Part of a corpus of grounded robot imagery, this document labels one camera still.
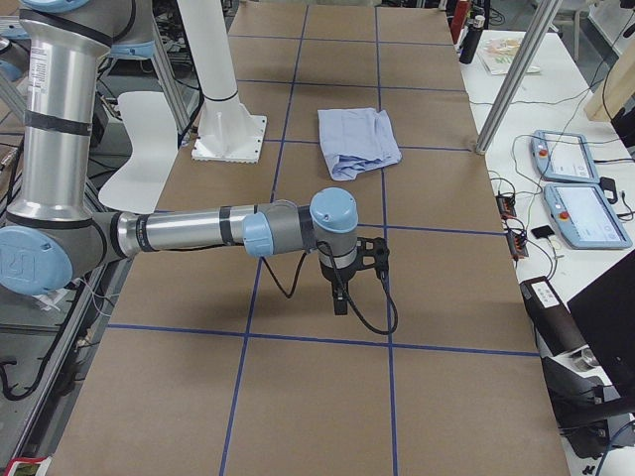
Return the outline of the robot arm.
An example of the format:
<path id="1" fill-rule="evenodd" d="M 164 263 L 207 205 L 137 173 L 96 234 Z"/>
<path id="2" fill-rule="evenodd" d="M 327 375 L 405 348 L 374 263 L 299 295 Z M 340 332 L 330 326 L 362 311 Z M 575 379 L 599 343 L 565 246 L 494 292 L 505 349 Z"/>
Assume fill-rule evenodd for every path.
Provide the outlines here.
<path id="1" fill-rule="evenodd" d="M 317 252 L 336 314 L 352 308 L 348 283 L 363 265 L 353 196 L 318 192 L 289 201 L 205 211 L 156 211 L 178 154 L 169 104 L 158 92 L 127 92 L 119 103 L 132 144 L 128 162 L 100 193 L 102 212 L 83 202 L 98 68 L 106 58 L 149 58 L 156 25 L 147 1 L 26 1 L 19 20 L 30 41 L 21 189 L 1 230 L 1 283 L 39 296 L 115 260 L 142 252 L 241 246 L 264 258 Z"/>

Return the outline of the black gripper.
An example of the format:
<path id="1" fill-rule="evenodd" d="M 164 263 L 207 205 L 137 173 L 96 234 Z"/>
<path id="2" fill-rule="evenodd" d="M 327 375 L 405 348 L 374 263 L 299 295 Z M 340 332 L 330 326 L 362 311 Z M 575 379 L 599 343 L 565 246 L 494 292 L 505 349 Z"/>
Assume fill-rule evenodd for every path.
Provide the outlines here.
<path id="1" fill-rule="evenodd" d="M 348 313 L 348 282 L 363 268 L 363 262 L 355 260 L 351 264 L 336 269 L 330 264 L 319 262 L 322 275 L 330 282 L 335 315 Z"/>

